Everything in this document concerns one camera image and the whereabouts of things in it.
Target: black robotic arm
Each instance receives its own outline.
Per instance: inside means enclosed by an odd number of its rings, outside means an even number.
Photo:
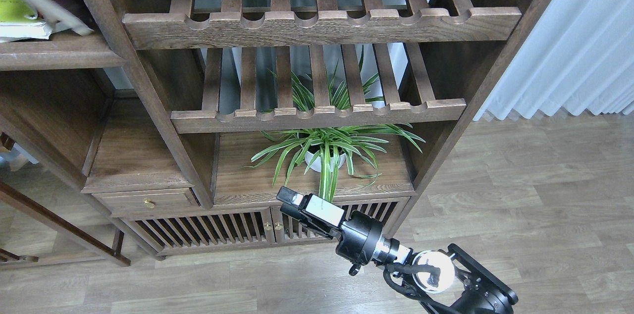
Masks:
[[[336,253],[353,266],[356,275],[361,266],[374,262],[383,267],[383,278],[390,288],[417,300],[430,314],[513,314],[517,295],[464,250],[450,244],[447,251],[421,251],[386,239],[383,224],[359,211],[345,219],[344,210],[315,194],[301,195],[284,186],[277,199],[281,212],[327,239],[337,239]],[[453,264],[457,261],[467,270]],[[464,286],[462,296],[447,307],[430,297],[447,289],[453,278]],[[401,284],[394,282],[401,279]]]

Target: potted plant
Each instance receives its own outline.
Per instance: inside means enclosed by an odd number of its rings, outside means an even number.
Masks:
[[[363,53],[360,59],[359,68],[363,66]],[[350,108],[350,97],[348,94],[346,81],[340,82],[335,88],[335,72],[329,76],[328,92],[330,96],[330,104],[339,108]],[[306,77],[312,79],[312,75],[306,74]],[[302,84],[299,77],[295,73],[291,73],[293,101],[297,109],[308,111],[315,107],[315,98],[313,93]],[[370,87],[378,81],[378,73],[373,75],[363,84],[363,93],[367,95]],[[366,97],[367,103],[374,101],[382,101],[383,97]],[[249,167],[259,167],[260,165],[271,160],[277,153],[279,158],[273,175],[272,183],[275,184],[285,159],[290,157],[290,164],[286,170],[287,185],[290,175],[297,166],[302,162],[306,162],[304,174],[309,169],[320,171],[319,177],[319,196],[331,202],[335,190],[337,189],[337,178],[339,176],[339,168],[343,163],[347,165],[348,174],[359,178],[372,179],[371,185],[376,181],[376,177],[380,176],[376,155],[374,152],[386,153],[381,144],[389,143],[387,140],[380,138],[381,134],[398,134],[405,137],[412,143],[419,152],[421,148],[416,141],[425,142],[421,137],[414,133],[405,131],[400,126],[394,124],[379,124],[370,126],[344,126],[344,127],[322,127],[307,129],[290,129],[286,131],[262,132],[265,137],[276,144],[261,150],[251,158],[251,163],[258,162]],[[375,170],[375,174],[355,175],[355,165],[353,163],[353,155],[358,156],[362,161],[369,163]]]

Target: sheer curtain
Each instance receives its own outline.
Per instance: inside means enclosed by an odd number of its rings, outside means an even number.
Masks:
[[[634,109],[634,0],[553,0],[484,102],[504,119]]]

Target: brass drawer knob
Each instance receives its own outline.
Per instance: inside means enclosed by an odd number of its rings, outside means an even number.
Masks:
[[[152,201],[150,201],[150,199],[143,199],[143,203],[145,204],[145,207],[148,208],[148,209],[156,208],[156,204],[154,204]]]

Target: slatted cabinet door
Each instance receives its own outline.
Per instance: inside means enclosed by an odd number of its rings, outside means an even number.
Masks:
[[[269,208],[125,220],[161,256],[275,243]]]
[[[370,215],[383,223],[383,233],[392,230],[394,221],[401,213],[410,197],[397,197],[390,199],[373,199],[367,201],[336,202],[346,211],[346,219],[354,210]],[[271,208],[275,239],[279,244],[292,244],[295,242],[327,241],[323,237],[302,226],[297,220],[289,217],[279,210],[279,206]]]

